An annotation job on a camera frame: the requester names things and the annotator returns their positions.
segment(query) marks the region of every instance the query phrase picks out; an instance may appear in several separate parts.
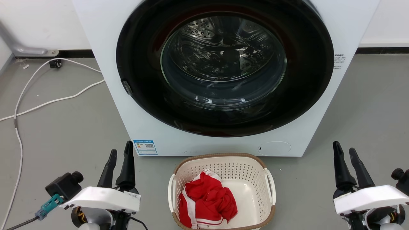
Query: brown basket rim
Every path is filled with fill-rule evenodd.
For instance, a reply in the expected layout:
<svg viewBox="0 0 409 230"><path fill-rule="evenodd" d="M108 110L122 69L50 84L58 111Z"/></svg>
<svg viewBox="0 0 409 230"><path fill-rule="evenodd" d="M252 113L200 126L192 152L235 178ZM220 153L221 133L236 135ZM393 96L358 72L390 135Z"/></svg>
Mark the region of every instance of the brown basket rim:
<svg viewBox="0 0 409 230"><path fill-rule="evenodd" d="M205 154L205 155L200 155L200 156L192 156L189 158L184 159L176 168L175 171L173 171L173 174L176 175L176 173L178 172L179 168L186 162L192 161L192 160L198 160L198 159L205 159L205 158L214 158L214 157L224 157L224 156L238 156L238 157L248 157L251 159L256 160L262 167L263 169L267 168L267 166L264 164L264 162L252 155L252 154L248 154L248 153L214 153L214 154ZM265 219L263 222L259 223L259 224L255 224L255 225L250 225L250 226L246 226L246 227L240 227L240 228L229 228L229 229L220 229L220 230L251 230L251 229L257 229L257 228L261 228L266 226L274 217L274 214L276 212L276 206L273 205L271 206L271 211L270 214L268 215L267 219ZM178 219L177 215L175 212L172 212L173 215L173 219L176 222L176 224L184 230L193 230L192 228L188 228L186 226L184 226Z"/></svg>
<svg viewBox="0 0 409 230"><path fill-rule="evenodd" d="M248 154L248 153L214 153L214 154L205 154L205 155L200 155L200 156L192 156L189 158L184 159L182 162L180 162L180 164L175 168L175 170L173 171L173 174L176 175L176 173L178 172L179 168L185 164L186 162L192 161L192 160L198 160L198 159L205 159L205 158L215 158L215 157L224 157L224 156L239 156L239 157L248 157L251 158L253 160L256 160L262 167L263 169L267 168L267 166L264 164L264 162L252 155L252 154Z"/></svg>

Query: white wall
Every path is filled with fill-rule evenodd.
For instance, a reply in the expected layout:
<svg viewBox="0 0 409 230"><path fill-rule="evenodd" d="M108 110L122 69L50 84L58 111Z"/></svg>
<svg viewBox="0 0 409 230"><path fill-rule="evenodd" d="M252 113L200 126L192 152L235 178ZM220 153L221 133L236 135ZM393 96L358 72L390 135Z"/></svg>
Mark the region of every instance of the white wall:
<svg viewBox="0 0 409 230"><path fill-rule="evenodd" d="M381 0L360 46L409 47L408 10L409 0ZM0 21L26 46L91 48L71 0L0 0Z"/></svg>
<svg viewBox="0 0 409 230"><path fill-rule="evenodd" d="M5 64L8 64L7 62L10 56L11 56L11 51L9 47L0 38L0 72L2 72L3 66L5 66Z"/></svg>

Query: white cable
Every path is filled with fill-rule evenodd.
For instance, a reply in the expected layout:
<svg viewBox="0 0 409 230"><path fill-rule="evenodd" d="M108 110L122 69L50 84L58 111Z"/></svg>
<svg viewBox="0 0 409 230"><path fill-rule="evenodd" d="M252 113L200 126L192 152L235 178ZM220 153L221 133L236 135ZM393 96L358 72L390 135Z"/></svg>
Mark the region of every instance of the white cable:
<svg viewBox="0 0 409 230"><path fill-rule="evenodd" d="M76 61L71 61L71 60L65 59L65 58L54 58L54 59L51 59L51 60L49 60L49 61L54 61L54 60L65 60L65 61L69 61L69 62L78 64L78 65L82 65L82 66L84 66L84 67L87 67L87 68L89 68L89 69L92 69L92 70L94 70L94 71L97 71L97 72L101 73L101 71L99 71L99 70L96 70L96 69L91 68L91 67L89 67L89 66L87 66L87 65L78 63L78 62L76 62ZM8 217L9 217L9 215L10 215L11 207L12 207L12 205L13 205L14 198L16 197L17 187L18 187L18 184L20 183L21 171L22 171L22 166L23 166L23 144L22 144L22 142L21 142L20 135L18 134L17 116L26 114L26 113L28 113L28 112L31 112L31 111L33 111L33 110L36 110L36 109L38 109L38 108L40 108L40 107L43 107L43 106L45 106L45 105L51 104L51 103L56 102L56 101L62 101L62 100L65 100L65 99L74 98L74 97L80 95L81 93L83 93L84 91L86 91L87 89L89 89L89 88L91 88L91 87L93 87L93 86L96 86L96 85L98 85L98 84L101 84L102 82L105 81L105 80L102 80L102 81L96 82L96 83L94 83L94 84L92 84L92 85L86 87L85 89L81 90L81 91L80 91L79 93L77 93L76 95L73 95L73 96L70 96L70 97L64 97L64 98L56 99L56 100L53 100L53 101L49 101L49 102L46 102L46 103L44 103L44 104L42 104L42 105L39 105L39 106L37 106L37 107L31 108L31 109L29 109L29 110L27 110L27 111L24 111L24 112L22 112L22 113L17 114L18 105L20 104L20 100L21 100L21 98L22 98L22 96L23 96L23 94L24 94L24 92L25 92L27 86L29 85L29 83L31 82L31 80L33 79L33 77L36 75L36 73L37 73L43 66L47 65L47 64L49 63L49 61L47 61L47 62L45 62L44 64L42 64L42 65L34 72L33 76L31 76L30 80L28 80L27 84L24 86L24 89L23 89L23 91L21 91L20 97L18 98L18 101L17 101L17 104L16 104L16 108L15 108L15 110L14 110L14 116L9 116L9 117L5 117L5 118L0 119L0 121L4 121L4 120L9 119L9 118L14 118L14 126L15 126L15 129L16 129L16 135L17 135L17 138L18 138L18 142L20 143L20 167L19 167L19 170L18 170L17 182L16 182L16 185L15 185L15 187L14 187L13 195L12 195L11 200L10 200L10 204L9 204L9 208L8 208L8 210L7 210L7 213L6 213L6 217L4 218L3 225L1 226L0 230L3 230L3 229L4 229L4 227L5 227L5 225L6 225L6 222L7 222L7 219L8 219Z"/></svg>

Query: black baseboard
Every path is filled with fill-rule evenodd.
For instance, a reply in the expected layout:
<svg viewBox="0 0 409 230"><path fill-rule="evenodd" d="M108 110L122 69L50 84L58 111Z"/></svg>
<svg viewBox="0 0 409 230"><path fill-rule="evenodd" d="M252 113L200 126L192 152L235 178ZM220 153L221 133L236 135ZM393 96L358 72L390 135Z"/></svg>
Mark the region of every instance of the black baseboard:
<svg viewBox="0 0 409 230"><path fill-rule="evenodd" d="M355 54L409 54L409 47L364 47ZM60 50L60 58L94 58L92 50ZM18 57L18 59L51 59L53 57Z"/></svg>
<svg viewBox="0 0 409 230"><path fill-rule="evenodd" d="M355 54L409 54L409 47L365 47L358 48Z"/></svg>

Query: washing machine door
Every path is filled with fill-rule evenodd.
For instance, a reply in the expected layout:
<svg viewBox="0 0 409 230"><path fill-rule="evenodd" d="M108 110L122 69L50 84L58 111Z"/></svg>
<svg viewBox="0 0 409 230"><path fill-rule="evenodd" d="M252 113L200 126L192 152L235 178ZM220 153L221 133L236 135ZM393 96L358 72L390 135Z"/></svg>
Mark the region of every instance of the washing machine door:
<svg viewBox="0 0 409 230"><path fill-rule="evenodd" d="M320 98L333 65L325 25L300 0L146 0L117 45L124 88L146 112L215 137L293 121Z"/></svg>

